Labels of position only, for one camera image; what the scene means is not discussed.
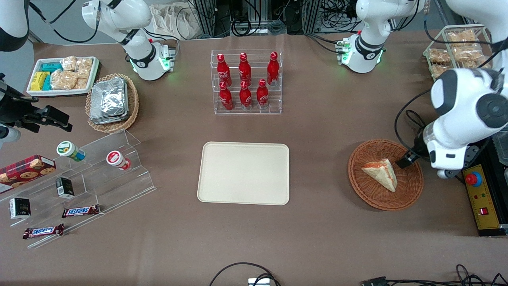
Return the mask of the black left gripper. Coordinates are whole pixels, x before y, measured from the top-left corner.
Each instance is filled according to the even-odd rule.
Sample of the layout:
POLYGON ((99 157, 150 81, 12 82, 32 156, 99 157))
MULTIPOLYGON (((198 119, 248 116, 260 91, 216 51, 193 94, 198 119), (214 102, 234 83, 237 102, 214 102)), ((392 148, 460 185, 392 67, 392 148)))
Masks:
POLYGON ((417 136, 414 138, 414 146, 411 148, 412 150, 407 150, 404 156, 396 161, 399 168, 404 169, 411 166, 419 158, 429 159, 428 149, 423 139, 424 129, 425 127, 421 127, 417 131, 417 136))

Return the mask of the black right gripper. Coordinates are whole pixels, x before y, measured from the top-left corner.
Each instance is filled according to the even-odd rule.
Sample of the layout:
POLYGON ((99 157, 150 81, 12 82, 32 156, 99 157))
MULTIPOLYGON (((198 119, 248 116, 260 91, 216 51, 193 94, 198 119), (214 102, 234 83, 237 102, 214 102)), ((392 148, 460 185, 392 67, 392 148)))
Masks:
POLYGON ((39 99, 26 97, 4 80, 5 74, 0 75, 0 119, 1 123, 9 127, 24 128, 31 132, 39 132, 40 125, 58 127, 65 132, 71 132, 73 125, 69 123, 69 115, 53 106, 45 106, 44 117, 41 109, 33 106, 39 99))

